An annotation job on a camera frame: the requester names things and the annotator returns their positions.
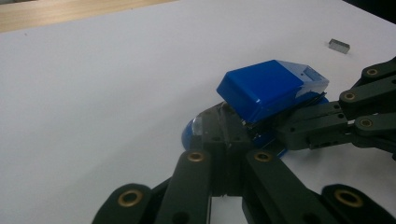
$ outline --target white table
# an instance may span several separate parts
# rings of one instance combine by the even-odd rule
[[[342,1],[178,1],[0,34],[0,222],[90,223],[116,188],[172,175],[180,134],[230,70],[305,63],[337,100],[396,55],[396,26]],[[328,49],[338,39],[348,54]],[[352,145],[290,152],[309,189],[342,183],[396,216],[396,162]],[[215,198],[212,223],[247,223]]]

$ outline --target small metal block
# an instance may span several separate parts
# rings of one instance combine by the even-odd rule
[[[337,50],[341,53],[347,53],[350,50],[350,46],[346,43],[343,43],[339,40],[332,39],[329,42],[329,49]]]

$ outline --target wooden surface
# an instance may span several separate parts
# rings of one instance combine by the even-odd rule
[[[0,32],[73,21],[174,0],[39,0],[0,5]]]

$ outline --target brass screw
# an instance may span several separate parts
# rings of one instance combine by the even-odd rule
[[[367,73],[367,75],[375,76],[376,74],[378,74],[378,71],[376,69],[372,68],[372,69],[367,70],[366,73]]]
[[[373,126],[373,122],[370,119],[362,119],[361,126],[368,128],[368,127]]]
[[[363,200],[359,195],[346,189],[338,189],[334,192],[335,199],[338,202],[348,205],[350,207],[362,207]]]
[[[123,192],[119,197],[119,205],[122,207],[132,207],[142,201],[143,193],[137,189],[130,189]]]
[[[345,97],[347,100],[354,100],[355,97],[356,97],[356,95],[355,95],[354,93],[352,93],[352,92],[348,92],[348,93],[346,93],[346,94],[344,95],[344,97]]]
[[[187,156],[187,159],[189,159],[189,161],[203,161],[204,158],[205,156],[201,152],[192,152]]]
[[[271,161],[273,156],[267,152],[258,152],[254,155],[256,161]]]

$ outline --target blue object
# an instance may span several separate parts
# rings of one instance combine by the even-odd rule
[[[228,72],[217,91],[244,121],[255,123],[322,94],[328,84],[308,65],[272,60]]]
[[[199,116],[190,120],[181,134],[181,144],[184,149],[190,149],[190,141],[193,135],[202,135],[202,118]]]

